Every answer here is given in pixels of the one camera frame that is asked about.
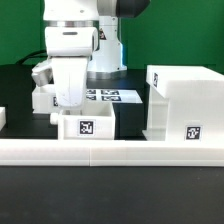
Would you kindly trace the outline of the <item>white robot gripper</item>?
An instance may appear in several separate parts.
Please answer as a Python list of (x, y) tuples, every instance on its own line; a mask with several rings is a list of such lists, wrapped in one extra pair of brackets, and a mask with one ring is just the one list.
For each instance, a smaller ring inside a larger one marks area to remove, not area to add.
[(57, 103), (64, 109), (81, 109), (86, 93), (88, 57), (54, 57), (51, 68)]

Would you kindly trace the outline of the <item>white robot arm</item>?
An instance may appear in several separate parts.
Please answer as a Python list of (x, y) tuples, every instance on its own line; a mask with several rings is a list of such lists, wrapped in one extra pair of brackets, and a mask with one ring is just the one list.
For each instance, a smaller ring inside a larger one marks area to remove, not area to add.
[(45, 44), (60, 107), (83, 108), (88, 64), (99, 47), (99, 18), (135, 18), (150, 1), (44, 0)]

